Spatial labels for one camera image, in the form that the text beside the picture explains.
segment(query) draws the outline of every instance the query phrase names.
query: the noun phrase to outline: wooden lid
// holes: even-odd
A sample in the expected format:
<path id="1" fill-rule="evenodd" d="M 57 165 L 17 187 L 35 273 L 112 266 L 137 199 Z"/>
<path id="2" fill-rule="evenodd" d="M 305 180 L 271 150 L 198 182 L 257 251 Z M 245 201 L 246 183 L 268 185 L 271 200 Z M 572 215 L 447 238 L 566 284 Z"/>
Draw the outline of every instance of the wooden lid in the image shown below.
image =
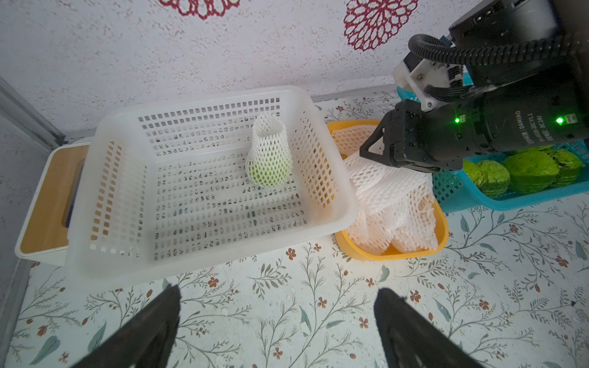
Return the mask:
<path id="1" fill-rule="evenodd" d="M 88 147 L 62 148 L 52 156 L 22 238 L 22 253 L 31 254 L 68 245 L 68 216 Z"/>

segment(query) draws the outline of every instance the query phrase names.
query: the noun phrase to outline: red floral wall decal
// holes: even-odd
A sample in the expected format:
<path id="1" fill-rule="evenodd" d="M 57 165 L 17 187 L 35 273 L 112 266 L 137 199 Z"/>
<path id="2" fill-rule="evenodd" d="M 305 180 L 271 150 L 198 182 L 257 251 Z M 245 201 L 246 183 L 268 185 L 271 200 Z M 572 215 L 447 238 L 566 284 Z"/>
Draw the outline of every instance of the red floral wall decal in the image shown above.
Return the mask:
<path id="1" fill-rule="evenodd" d="M 348 45 L 374 50 L 399 32 L 418 0 L 350 0 L 343 22 Z"/>
<path id="2" fill-rule="evenodd" d="M 198 15 L 205 20 L 210 15 L 225 15 L 231 7 L 239 6 L 240 0 L 160 0 L 160 4 L 171 6 L 182 16 Z"/>

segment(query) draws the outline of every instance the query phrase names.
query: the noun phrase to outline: white foam net sleeve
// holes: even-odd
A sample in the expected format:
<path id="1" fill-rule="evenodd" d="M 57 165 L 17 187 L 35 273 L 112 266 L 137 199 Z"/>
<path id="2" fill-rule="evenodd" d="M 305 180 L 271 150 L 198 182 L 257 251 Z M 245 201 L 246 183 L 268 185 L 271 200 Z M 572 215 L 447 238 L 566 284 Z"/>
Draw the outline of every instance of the white foam net sleeve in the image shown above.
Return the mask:
<path id="1" fill-rule="evenodd" d="M 264 112 L 254 121 L 246 168 L 248 179 L 262 188 L 278 187 L 291 174 L 293 159 L 286 127 L 277 116 Z"/>
<path id="2" fill-rule="evenodd" d="M 348 235 L 372 254 L 382 254 L 389 246 L 402 253 L 437 249 L 431 174 L 360 157 L 358 149 L 375 128 L 358 125 L 332 132 L 340 153 L 348 156 L 344 163 L 358 198 L 358 216 Z"/>
<path id="3" fill-rule="evenodd" d="M 346 156 L 350 156 L 360 149 L 360 146 L 370 137 L 374 132 L 374 129 L 374 125 L 354 125 L 353 127 L 332 131 L 332 138 L 335 141 L 339 152 Z M 382 138 L 372 147 L 379 143 L 382 145 Z"/>

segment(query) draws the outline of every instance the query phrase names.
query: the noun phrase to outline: metal frame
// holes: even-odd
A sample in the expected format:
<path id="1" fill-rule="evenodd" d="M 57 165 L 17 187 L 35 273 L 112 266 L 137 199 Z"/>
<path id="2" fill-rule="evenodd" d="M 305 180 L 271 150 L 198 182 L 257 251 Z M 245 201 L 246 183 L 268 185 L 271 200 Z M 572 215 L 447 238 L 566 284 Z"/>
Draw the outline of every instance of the metal frame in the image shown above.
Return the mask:
<path id="1" fill-rule="evenodd" d="M 65 135 L 0 78 L 0 124 L 51 152 L 65 143 Z"/>

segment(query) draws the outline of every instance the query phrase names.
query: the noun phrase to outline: blue plastic basket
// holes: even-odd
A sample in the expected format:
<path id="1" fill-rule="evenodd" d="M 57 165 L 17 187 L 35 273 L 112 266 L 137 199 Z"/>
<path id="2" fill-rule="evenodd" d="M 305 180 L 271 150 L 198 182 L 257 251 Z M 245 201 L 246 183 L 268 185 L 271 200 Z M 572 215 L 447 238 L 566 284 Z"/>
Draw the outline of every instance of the blue plastic basket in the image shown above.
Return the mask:
<path id="1" fill-rule="evenodd" d="M 575 144 L 563 143 L 554 148 L 564 148 L 577 155 L 583 161 L 581 175 L 571 185 L 560 188 L 549 188 L 532 194 L 520 194 L 508 190 L 498 197 L 489 198 L 481 193 L 464 170 L 448 171 L 442 169 L 439 173 L 432 176 L 436 199 L 440 203 L 442 210 L 446 213 L 461 211 L 479 205 L 484 205 L 492 210 L 508 211 L 589 191 L 589 167 L 587 166 L 589 164 L 589 151 L 583 141 Z M 482 160 L 494 160 L 501 163 L 506 157 L 507 155 L 504 153 L 496 153 L 471 157 L 467 158 L 467 160 L 473 163 Z"/>

